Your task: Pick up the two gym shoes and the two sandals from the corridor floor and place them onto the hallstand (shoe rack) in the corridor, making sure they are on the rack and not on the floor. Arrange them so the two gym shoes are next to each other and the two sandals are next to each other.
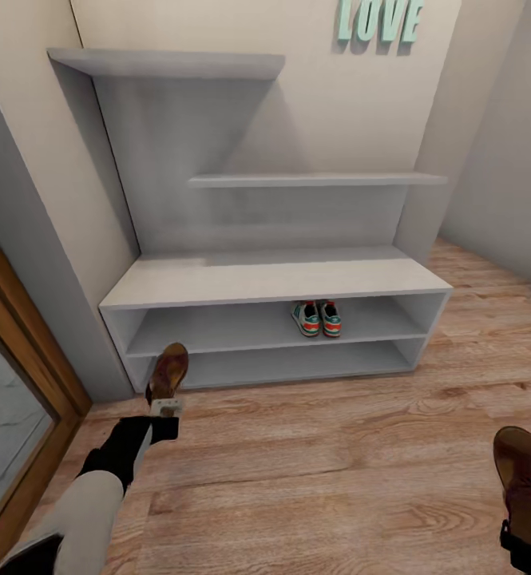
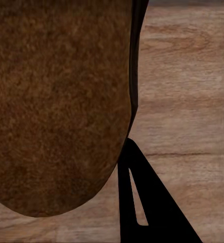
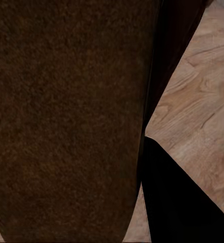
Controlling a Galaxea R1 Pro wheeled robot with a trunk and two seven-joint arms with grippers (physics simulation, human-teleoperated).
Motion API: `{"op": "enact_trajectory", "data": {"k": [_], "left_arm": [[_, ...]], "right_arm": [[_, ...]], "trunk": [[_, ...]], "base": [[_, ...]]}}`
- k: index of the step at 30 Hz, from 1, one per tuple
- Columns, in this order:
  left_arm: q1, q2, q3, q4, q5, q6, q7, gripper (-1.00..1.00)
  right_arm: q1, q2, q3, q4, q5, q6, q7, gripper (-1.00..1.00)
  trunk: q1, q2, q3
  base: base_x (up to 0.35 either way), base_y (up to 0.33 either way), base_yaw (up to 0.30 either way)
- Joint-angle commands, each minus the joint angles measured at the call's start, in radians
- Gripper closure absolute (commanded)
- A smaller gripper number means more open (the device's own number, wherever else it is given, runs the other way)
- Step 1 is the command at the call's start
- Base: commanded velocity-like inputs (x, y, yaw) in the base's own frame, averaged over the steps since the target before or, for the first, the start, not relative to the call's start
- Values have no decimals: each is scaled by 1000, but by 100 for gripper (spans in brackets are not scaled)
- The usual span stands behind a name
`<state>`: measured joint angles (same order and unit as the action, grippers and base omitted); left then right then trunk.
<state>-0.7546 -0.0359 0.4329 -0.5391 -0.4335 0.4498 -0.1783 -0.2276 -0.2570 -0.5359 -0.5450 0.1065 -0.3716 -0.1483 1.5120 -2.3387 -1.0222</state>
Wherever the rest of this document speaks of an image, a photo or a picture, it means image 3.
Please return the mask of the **sandal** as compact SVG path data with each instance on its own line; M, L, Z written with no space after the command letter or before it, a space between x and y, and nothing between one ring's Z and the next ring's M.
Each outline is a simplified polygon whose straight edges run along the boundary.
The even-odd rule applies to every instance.
M209 0L0 0L0 234L122 243L145 130Z

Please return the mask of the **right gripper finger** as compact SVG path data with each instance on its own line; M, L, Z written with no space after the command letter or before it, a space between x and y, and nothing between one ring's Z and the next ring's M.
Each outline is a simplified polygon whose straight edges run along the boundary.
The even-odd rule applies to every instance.
M152 243L224 243L224 213L148 137L144 140L142 189Z

